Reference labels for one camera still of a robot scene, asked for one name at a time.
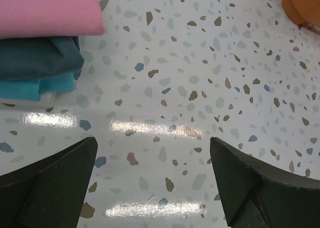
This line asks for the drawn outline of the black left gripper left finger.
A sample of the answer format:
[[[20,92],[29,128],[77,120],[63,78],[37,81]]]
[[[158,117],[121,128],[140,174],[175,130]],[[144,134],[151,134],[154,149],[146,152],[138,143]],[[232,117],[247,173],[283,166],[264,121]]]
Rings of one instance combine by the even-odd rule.
[[[2,228],[75,228],[94,168],[98,143],[87,137],[0,177]]]

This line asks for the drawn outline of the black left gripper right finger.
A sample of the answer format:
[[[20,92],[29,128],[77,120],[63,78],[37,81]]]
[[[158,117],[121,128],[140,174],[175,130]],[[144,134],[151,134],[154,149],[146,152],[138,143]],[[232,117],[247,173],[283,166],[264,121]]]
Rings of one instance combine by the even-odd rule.
[[[252,157],[218,137],[210,157],[230,228],[318,228],[319,180]]]

